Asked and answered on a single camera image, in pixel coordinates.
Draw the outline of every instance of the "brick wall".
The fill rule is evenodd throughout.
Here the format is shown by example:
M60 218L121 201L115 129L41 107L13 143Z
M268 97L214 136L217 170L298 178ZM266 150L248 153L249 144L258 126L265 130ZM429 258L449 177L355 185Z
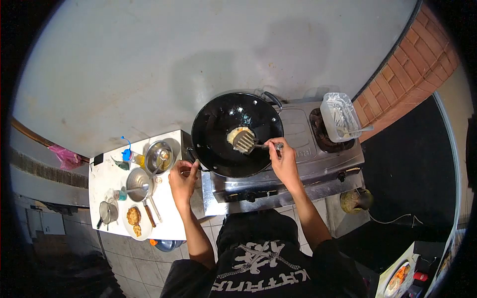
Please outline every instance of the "brick wall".
M423 3L416 19L387 64L354 101L364 142L428 98L458 66L450 38Z

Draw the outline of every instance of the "white plate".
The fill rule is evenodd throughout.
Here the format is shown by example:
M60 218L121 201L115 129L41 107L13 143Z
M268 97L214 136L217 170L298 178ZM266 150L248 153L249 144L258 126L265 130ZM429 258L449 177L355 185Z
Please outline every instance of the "white plate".
M388 281L388 284L386 285L386 288L384 289L384 297L386 298L389 298L391 296L393 296L394 294L397 293L397 291L399 291L399 289L401 288L401 285L403 284L404 280L401 280L401 282L399 283L399 285L394 285L394 287L391 285L391 281L393 280L393 278L396 276L397 272L399 270L401 270L402 268L406 267L407 265L409 265L409 262L404 262L401 266L399 266L399 268L393 273L393 275L391 276L391 279L389 279Z
M149 235L151 235L152 232L152 224L151 221L149 220L149 217L147 216L146 209L144 208L143 203L136 203L133 202L132 200L125 200L124 201L125 208L123 209L123 224L124 227L126 228L126 231L131 235L132 238L139 240L139 241L144 241L146 240ZM139 209L139 212L141 213L141 220L139 221L139 226L141 227L141 236L137 237L136 233L134 233L133 226L130 225L127 221L127 211L131 207L137 207Z

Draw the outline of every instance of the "slotted spatula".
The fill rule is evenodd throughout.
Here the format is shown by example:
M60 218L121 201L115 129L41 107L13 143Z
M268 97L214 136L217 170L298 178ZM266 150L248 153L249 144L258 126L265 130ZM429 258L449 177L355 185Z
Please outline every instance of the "slotted spatula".
M253 149L261 148L268 150L267 145L259 145L257 144L259 140L254 137L251 133L247 131L241 131L235 136L233 140L233 145L237 148L240 152L244 154L250 154ZM283 143L275 143L275 150L279 151L283 148Z

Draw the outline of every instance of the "pink plastic bag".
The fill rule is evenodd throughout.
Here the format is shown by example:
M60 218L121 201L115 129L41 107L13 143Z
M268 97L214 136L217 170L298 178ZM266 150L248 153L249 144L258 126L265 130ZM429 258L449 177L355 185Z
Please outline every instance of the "pink plastic bag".
M56 156L61 161L60 169L62 170L72 170L81 166L83 163L78 154L61 146L53 145L48 147L48 149L55 152Z

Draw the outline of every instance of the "red cup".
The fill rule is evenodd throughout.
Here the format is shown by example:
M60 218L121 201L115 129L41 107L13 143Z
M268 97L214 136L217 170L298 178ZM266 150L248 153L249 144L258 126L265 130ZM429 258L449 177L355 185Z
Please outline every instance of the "red cup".
M421 272L416 272L414 273L414 279L420 280L420 281L426 281L427 280L427 274L426 273L421 273Z

